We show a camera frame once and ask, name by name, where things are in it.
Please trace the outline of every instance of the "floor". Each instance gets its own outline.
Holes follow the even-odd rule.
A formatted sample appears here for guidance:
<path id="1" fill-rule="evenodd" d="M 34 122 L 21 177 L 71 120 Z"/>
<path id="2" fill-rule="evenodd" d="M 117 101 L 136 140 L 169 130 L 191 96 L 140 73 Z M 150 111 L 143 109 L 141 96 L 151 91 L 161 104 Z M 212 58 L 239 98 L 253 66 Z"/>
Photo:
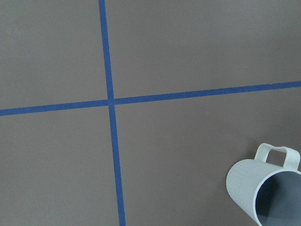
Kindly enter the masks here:
<path id="1" fill-rule="evenodd" d="M 255 226 L 225 179 L 261 143 L 301 151 L 300 17 L 298 0 L 2 0 L 0 225 Z"/>

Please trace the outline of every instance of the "cup handle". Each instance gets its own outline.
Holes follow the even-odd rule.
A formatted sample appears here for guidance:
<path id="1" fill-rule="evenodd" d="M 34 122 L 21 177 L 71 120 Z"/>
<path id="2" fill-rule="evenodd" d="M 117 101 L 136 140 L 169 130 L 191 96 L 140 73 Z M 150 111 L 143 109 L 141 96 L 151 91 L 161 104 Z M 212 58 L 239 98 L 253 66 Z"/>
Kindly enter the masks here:
<path id="1" fill-rule="evenodd" d="M 258 161 L 266 162 L 269 152 L 272 149 L 275 151 L 286 153 L 283 168 L 290 169 L 290 170 L 298 170 L 298 166 L 300 163 L 300 154 L 296 150 L 293 150 L 288 147 L 274 147 L 272 145 L 263 143 L 258 147 L 254 159 Z"/>

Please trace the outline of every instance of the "gray floor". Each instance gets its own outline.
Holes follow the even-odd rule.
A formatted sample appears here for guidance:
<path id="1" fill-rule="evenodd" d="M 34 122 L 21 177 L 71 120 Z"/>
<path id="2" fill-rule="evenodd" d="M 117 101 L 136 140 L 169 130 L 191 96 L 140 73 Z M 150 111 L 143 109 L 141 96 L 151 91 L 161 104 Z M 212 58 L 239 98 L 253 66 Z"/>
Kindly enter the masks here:
<path id="1" fill-rule="evenodd" d="M 115 97 L 300 81 L 301 2 L 106 1 Z M 0 109 L 107 99 L 98 1 L 0 1 Z M 225 178 L 301 151 L 301 88 L 117 105 L 128 226 L 255 226 Z M 0 117 L 1 226 L 119 225 L 108 107 Z M 282 164 L 272 153 L 269 162 Z"/>

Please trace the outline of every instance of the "blue tape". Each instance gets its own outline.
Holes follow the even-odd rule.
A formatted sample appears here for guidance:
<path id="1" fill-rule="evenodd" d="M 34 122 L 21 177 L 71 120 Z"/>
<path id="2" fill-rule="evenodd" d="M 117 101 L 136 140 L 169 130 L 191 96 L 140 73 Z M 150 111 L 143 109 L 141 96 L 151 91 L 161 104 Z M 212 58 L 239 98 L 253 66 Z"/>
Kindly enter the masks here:
<path id="1" fill-rule="evenodd" d="M 100 23 L 101 23 L 101 31 L 102 31 L 102 39 L 103 39 L 103 59 L 104 59 L 105 76 L 106 76 L 107 93 L 108 93 L 111 141 L 112 141 L 112 150 L 113 150 L 113 163 L 114 163 L 119 226 L 126 226 L 105 2 L 104 0 L 99 0 L 98 2 L 99 2 Z"/>
<path id="2" fill-rule="evenodd" d="M 19 107 L 19 108 L 0 110 L 0 116 L 13 115 L 13 114 L 28 114 L 28 113 L 37 113 L 37 112 L 61 111 L 61 110 L 69 110 L 69 109 L 76 109 L 76 108 L 100 107 L 100 106 L 107 106 L 107 105 L 108 105 L 108 100 L 94 100 L 94 101 L 56 104 L 56 105 Z"/>
<path id="3" fill-rule="evenodd" d="M 125 98 L 115 99 L 114 103 L 116 105 L 125 105 L 125 104 L 142 103 L 142 102 L 150 102 L 150 101 L 173 100 L 173 99 L 183 99 L 183 98 L 191 98 L 191 97 L 205 97 L 205 96 L 225 95 L 225 94 L 233 94 L 233 93 L 246 93 L 246 92 L 273 90 L 273 89 L 288 89 L 288 88 L 297 88 L 297 87 L 301 87 L 301 81 L 222 88 L 222 89 L 208 89 L 208 90 L 200 90 L 200 91 L 158 94 L 158 95 L 141 96 L 141 97 L 125 97 Z"/>

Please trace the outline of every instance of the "white container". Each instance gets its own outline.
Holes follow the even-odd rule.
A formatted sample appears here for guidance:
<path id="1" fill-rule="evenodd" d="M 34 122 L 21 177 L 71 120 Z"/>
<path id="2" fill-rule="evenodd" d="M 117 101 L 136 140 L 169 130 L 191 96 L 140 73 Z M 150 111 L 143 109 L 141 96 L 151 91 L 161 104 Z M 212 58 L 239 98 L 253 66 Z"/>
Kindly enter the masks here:
<path id="1" fill-rule="evenodd" d="M 286 153 L 283 167 L 266 163 L 270 150 Z M 261 144 L 255 159 L 236 163 L 227 175 L 227 190 L 260 226 L 301 226 L 300 154 L 287 147 Z"/>

